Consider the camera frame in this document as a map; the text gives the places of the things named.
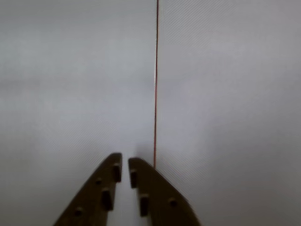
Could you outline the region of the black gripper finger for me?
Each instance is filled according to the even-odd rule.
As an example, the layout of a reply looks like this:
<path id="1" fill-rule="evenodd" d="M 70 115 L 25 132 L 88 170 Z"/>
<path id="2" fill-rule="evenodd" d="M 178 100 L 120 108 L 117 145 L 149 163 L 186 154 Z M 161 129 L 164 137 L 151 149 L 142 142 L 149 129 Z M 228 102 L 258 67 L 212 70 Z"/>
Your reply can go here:
<path id="1" fill-rule="evenodd" d="M 137 190 L 141 217 L 153 226 L 200 226 L 184 196 L 141 158 L 128 159 L 131 188 Z"/>
<path id="2" fill-rule="evenodd" d="M 105 226 L 121 182 L 122 154 L 112 153 L 96 168 L 63 211 L 55 226 Z"/>

